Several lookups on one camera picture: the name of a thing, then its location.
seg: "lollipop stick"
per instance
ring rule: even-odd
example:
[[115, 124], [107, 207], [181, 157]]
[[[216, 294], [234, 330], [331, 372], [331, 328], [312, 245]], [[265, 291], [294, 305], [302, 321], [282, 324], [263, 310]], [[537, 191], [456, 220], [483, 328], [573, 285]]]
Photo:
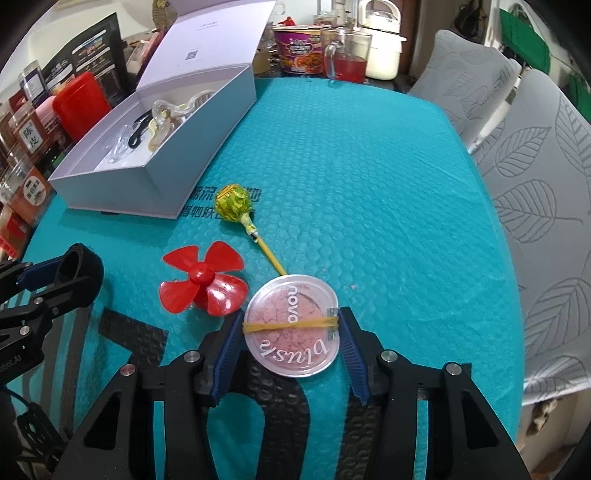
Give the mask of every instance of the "lollipop stick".
[[279, 260], [277, 260], [275, 255], [273, 255], [273, 252], [271, 252], [271, 250], [269, 250], [269, 247], [263, 241], [263, 239], [260, 236], [258, 236], [256, 238], [255, 242], [258, 244], [259, 247], [261, 247], [261, 250], [267, 256], [269, 261], [273, 264], [273, 267], [275, 267], [275, 270], [277, 270], [279, 272], [279, 275], [281, 275], [281, 276], [287, 275], [285, 268], [283, 268], [281, 266], [281, 264], [279, 263]]

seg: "white rice cooker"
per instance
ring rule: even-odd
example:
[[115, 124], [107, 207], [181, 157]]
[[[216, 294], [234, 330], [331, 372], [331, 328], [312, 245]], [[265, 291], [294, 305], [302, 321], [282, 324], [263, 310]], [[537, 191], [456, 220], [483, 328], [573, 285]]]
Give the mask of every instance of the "white rice cooker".
[[398, 74], [402, 42], [400, 10], [389, 0], [361, 0], [359, 2], [359, 29], [373, 38], [366, 75], [376, 80], [392, 80]]

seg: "blush compact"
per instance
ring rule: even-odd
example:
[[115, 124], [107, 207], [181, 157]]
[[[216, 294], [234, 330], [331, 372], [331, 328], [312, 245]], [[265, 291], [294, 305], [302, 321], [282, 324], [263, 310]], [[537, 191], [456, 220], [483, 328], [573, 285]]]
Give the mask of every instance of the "blush compact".
[[[285, 275], [266, 283], [253, 296], [245, 325], [264, 330], [245, 333], [256, 360], [285, 377], [309, 377], [326, 369], [339, 351], [339, 331], [330, 326], [298, 327], [298, 322], [332, 319], [339, 307], [335, 291], [308, 275]], [[280, 324], [285, 327], [274, 328]]]

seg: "red liquid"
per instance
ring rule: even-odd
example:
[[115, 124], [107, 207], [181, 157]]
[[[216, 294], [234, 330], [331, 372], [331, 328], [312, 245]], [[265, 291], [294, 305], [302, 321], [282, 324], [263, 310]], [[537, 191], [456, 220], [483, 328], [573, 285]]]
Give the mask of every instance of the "red liquid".
[[365, 81], [367, 60], [350, 53], [336, 53], [333, 62], [337, 80], [353, 83], [363, 83]]

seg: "lollipop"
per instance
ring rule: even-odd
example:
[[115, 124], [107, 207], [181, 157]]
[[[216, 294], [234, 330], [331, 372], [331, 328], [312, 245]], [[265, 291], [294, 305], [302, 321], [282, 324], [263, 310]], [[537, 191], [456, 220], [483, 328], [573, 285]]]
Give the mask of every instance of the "lollipop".
[[246, 233], [261, 247], [263, 253], [279, 272], [279, 275], [287, 275], [285, 269], [269, 250], [267, 244], [259, 236], [254, 223], [252, 223], [250, 216], [252, 210], [251, 198], [244, 187], [237, 184], [226, 185], [216, 194], [215, 208], [218, 215], [224, 220], [243, 224]]

